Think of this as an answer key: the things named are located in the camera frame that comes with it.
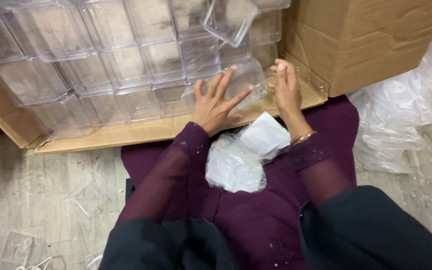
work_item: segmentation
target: wooden floor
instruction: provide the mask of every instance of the wooden floor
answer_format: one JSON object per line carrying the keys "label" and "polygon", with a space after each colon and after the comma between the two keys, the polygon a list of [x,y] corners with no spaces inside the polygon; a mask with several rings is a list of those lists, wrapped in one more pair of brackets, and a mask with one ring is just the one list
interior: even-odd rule
{"label": "wooden floor", "polygon": [[[432,232],[432,125],[420,131],[427,148],[407,154],[412,174],[365,171],[356,160],[359,185],[384,190]],[[124,204],[125,179],[119,148],[36,156],[0,136],[0,257],[9,232],[34,237],[30,265],[58,256],[52,269],[85,270],[85,256],[105,246]],[[95,180],[110,201],[80,219],[65,198]],[[3,264],[0,269],[9,269]]]}

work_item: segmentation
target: cardboard box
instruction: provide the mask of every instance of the cardboard box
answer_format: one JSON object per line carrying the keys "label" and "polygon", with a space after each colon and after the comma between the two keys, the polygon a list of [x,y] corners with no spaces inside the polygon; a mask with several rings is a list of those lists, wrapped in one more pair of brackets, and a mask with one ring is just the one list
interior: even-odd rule
{"label": "cardboard box", "polygon": [[[416,68],[432,40],[432,1],[293,0],[284,10],[283,28],[280,54],[298,67],[305,109]],[[264,111],[278,115],[272,92],[245,109],[237,126]],[[39,154],[171,139],[190,119],[109,126],[86,137],[47,142],[31,116],[0,87],[0,128],[19,147]]]}

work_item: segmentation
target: person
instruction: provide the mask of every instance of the person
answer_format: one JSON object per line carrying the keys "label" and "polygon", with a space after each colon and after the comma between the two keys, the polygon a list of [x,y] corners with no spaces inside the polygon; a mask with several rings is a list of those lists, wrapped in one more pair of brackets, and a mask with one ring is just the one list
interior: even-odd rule
{"label": "person", "polygon": [[205,180],[212,140],[253,88],[225,100],[233,66],[198,81],[192,121],[172,142],[121,149],[135,191],[101,270],[432,269],[432,234],[383,191],[356,186],[356,109],[339,96],[302,112],[294,66],[275,63],[269,87],[293,140],[264,166],[267,187],[231,193]]}

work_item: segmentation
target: hand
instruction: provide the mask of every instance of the hand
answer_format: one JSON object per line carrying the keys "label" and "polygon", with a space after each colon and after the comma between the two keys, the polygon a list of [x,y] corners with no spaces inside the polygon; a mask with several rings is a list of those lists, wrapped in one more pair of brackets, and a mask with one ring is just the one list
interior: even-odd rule
{"label": "hand", "polygon": [[276,104],[279,115],[287,126],[291,138],[313,132],[301,112],[301,89],[294,66],[282,59],[274,61],[271,71],[277,84],[268,86],[276,90]]}
{"label": "hand", "polygon": [[228,114],[255,88],[254,85],[250,85],[248,89],[241,91],[231,100],[225,100],[226,89],[237,69],[238,67],[233,65],[228,71],[216,75],[209,83],[206,95],[201,92],[206,80],[199,80],[194,87],[196,106],[192,121],[201,126],[209,137],[221,131],[225,126],[241,120],[241,115],[228,116]]}

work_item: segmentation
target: bracelet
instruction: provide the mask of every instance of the bracelet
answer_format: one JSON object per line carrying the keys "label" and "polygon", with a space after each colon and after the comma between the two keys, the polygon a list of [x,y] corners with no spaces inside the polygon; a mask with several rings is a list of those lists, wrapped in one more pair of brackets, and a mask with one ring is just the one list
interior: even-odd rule
{"label": "bracelet", "polygon": [[299,135],[293,139],[291,139],[291,141],[289,142],[289,144],[291,144],[292,146],[295,146],[296,144],[299,144],[307,139],[309,139],[309,137],[311,137],[311,135],[315,134],[317,131],[313,131],[311,133],[308,133],[306,135]]}

